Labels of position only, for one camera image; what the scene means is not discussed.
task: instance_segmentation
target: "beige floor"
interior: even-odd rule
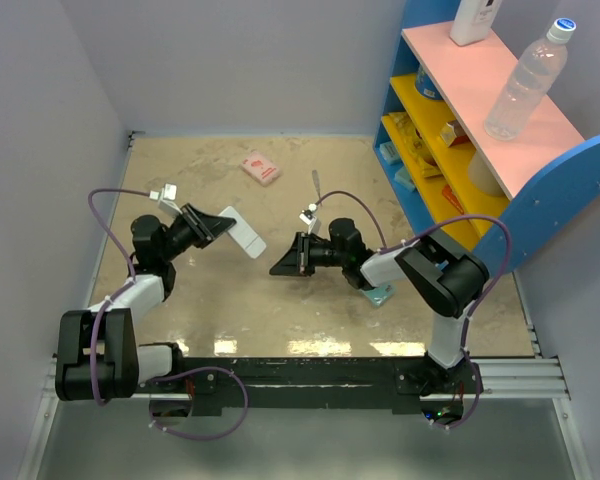
[[[261,187],[239,168],[252,150],[278,164],[283,175]],[[411,229],[379,166],[369,138],[141,138],[136,141],[125,188],[178,186],[178,204],[219,213],[233,205],[267,242],[249,259],[226,236],[205,250],[191,249],[175,262],[171,298],[136,328],[139,343],[176,341],[190,356],[404,355],[420,354],[431,335],[431,311],[407,282],[380,308],[348,286],[337,269],[312,278],[270,277],[269,267],[302,230],[300,210],[315,199],[311,170],[322,193],[346,189],[366,201],[378,216],[389,244],[409,238]],[[139,215],[156,214],[155,204],[122,196],[113,229],[131,248],[129,226]],[[325,201],[326,225],[338,217],[355,220],[367,245],[379,240],[365,212],[347,198]],[[120,254],[109,242],[94,300],[124,280]],[[531,355],[532,349],[511,276],[503,279],[481,308],[470,330],[474,355]]]

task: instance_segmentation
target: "small pink box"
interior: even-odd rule
[[[251,154],[242,161],[242,169],[257,180],[260,185],[267,186],[282,173],[274,163],[260,152]]]

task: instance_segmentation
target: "shelf board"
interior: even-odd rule
[[[382,125],[384,125],[389,138],[391,138],[391,141],[400,153],[400,158],[402,158],[402,161],[409,170],[411,179],[416,185],[433,220],[441,222],[460,215],[460,212],[442,195],[442,189],[447,186],[444,177],[424,178],[415,160],[409,155],[407,147],[402,141],[398,133],[398,128],[393,120],[391,120],[391,117],[388,115],[382,117]],[[478,243],[478,235],[466,220],[447,225],[443,227],[443,230],[468,250],[473,250],[473,247]]]
[[[449,38],[451,23],[407,28],[402,36],[503,191],[513,198],[531,177],[583,138],[547,96],[516,139],[503,142],[489,136],[484,120],[517,59],[493,31],[481,42],[457,46]]]
[[[391,86],[405,110],[422,135],[425,144],[436,159],[451,189],[465,213],[481,213],[498,218],[509,205],[509,200],[493,197],[482,192],[471,183],[467,170],[476,149],[471,143],[447,147],[440,138],[440,129],[455,119],[447,104],[441,100],[426,98],[415,88],[416,75],[393,77]],[[492,227],[484,220],[471,220],[471,224],[482,237]]]
[[[429,210],[427,210],[427,207],[422,201],[420,194],[417,191],[410,192],[393,179],[394,175],[400,169],[402,164],[389,165],[380,153],[380,150],[378,148],[375,148],[374,150],[385,175],[389,179],[391,188],[393,188],[393,192],[396,194],[398,203],[400,203],[400,206],[402,207],[402,210],[404,211],[404,214],[406,215],[409,225],[411,225],[413,231],[415,233],[420,233],[429,228],[431,225],[433,225],[433,219],[429,214]]]

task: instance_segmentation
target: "blue package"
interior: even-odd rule
[[[400,168],[393,176],[393,179],[396,181],[396,183],[399,183],[410,192],[413,192],[416,189],[416,185],[413,183],[411,175],[409,174],[409,170],[407,170],[406,167]]]
[[[380,153],[382,154],[382,158],[384,158],[389,165],[393,165],[400,161],[400,154],[398,153],[398,150],[396,150],[393,142],[385,142],[380,145]]]
[[[383,305],[384,302],[389,300],[391,297],[393,297],[393,294],[396,293],[396,289],[390,283],[385,283],[384,285],[374,288],[373,290],[360,291],[364,293],[365,297],[367,297],[375,307]]]
[[[427,75],[427,72],[424,71],[422,65],[418,67],[418,74],[416,75],[416,90],[424,97],[432,100],[442,100],[442,95],[440,95],[440,92],[429,78],[429,75]]]

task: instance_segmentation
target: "white wall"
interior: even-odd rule
[[[544,19],[534,17],[537,0],[505,1],[503,8],[507,3],[516,3],[519,18],[533,19],[538,30],[520,29],[517,37],[502,30],[518,54],[530,43],[527,37],[539,36],[543,22],[546,27],[561,16],[576,21],[567,66],[550,94],[583,135],[600,133],[600,0],[553,1]],[[519,279],[543,353],[560,356],[575,421],[600,480],[600,198],[526,263]]]
[[[123,137],[57,0],[0,0],[0,479],[17,474],[60,316],[83,306],[102,239],[86,195],[117,184]]]
[[[405,0],[61,0],[126,125],[375,133]]]

